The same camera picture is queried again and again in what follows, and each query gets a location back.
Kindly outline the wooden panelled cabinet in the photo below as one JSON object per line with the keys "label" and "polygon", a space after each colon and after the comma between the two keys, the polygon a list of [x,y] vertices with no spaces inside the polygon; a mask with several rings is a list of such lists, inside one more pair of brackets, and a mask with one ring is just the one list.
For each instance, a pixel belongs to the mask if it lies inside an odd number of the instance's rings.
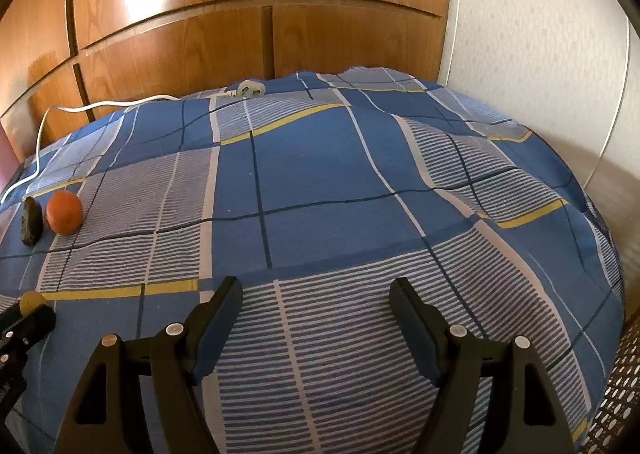
{"label": "wooden panelled cabinet", "polygon": [[31,155],[118,100],[295,71],[434,80],[449,0],[1,0],[1,144]]}

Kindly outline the dark round avocado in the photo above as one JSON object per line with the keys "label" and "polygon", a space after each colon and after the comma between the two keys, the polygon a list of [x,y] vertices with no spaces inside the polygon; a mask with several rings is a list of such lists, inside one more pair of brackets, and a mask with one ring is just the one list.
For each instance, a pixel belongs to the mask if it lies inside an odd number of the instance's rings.
{"label": "dark round avocado", "polygon": [[26,246],[35,246],[44,231],[43,213],[40,203],[27,196],[22,205],[21,241]]}

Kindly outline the tan round kiwi fruit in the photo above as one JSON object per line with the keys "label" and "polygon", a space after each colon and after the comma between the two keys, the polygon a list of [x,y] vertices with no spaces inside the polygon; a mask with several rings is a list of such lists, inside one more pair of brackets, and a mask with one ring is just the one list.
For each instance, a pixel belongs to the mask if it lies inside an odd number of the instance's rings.
{"label": "tan round kiwi fruit", "polygon": [[21,316],[25,318],[45,304],[47,304],[47,299],[40,293],[29,291],[20,298],[18,309],[20,309]]}

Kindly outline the perforated wicker chair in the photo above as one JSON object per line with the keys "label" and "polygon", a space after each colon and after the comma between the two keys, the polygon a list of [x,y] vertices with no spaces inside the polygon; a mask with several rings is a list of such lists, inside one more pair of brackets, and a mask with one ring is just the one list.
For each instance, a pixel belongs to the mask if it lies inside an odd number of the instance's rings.
{"label": "perforated wicker chair", "polygon": [[625,326],[599,411],[579,453],[640,454],[639,313]]}

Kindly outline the pink electric kettle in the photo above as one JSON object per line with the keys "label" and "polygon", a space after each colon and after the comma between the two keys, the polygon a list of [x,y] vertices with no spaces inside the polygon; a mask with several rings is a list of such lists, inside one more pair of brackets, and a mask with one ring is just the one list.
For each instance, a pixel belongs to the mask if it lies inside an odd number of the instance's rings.
{"label": "pink electric kettle", "polygon": [[5,185],[16,173],[21,162],[17,159],[3,127],[0,126],[0,178]]}

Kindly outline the white power plug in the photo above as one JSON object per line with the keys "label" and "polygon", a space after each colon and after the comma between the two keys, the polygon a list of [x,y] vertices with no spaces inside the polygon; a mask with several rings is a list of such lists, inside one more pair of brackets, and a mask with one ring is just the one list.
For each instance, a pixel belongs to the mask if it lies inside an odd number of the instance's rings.
{"label": "white power plug", "polygon": [[236,87],[236,96],[242,98],[261,97],[265,95],[264,84],[253,80],[244,80]]}

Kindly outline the large orange fruit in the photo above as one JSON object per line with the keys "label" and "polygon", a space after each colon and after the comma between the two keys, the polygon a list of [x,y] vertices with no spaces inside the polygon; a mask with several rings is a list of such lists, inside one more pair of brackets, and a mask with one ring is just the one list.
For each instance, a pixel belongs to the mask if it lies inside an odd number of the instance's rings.
{"label": "large orange fruit", "polygon": [[47,203],[46,219],[56,234],[63,237],[75,234],[84,222],[80,198],[67,190],[56,191]]}

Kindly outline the blue plaid tablecloth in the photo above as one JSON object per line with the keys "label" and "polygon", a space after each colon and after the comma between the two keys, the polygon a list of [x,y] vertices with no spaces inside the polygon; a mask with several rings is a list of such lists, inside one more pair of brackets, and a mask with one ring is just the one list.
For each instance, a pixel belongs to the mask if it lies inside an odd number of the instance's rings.
{"label": "blue plaid tablecloth", "polygon": [[[608,228],[550,145],[454,90],[387,69],[298,72],[99,118],[43,149],[1,207],[1,302],[43,292],[54,331],[8,417],[49,453],[100,338],[152,336],[233,275],[238,321],[196,395],[228,453],[405,453],[436,390],[390,283],[474,335],[526,336],[580,441],[624,318]],[[84,222],[51,230],[75,193]],[[21,241],[22,205],[44,231]]]}

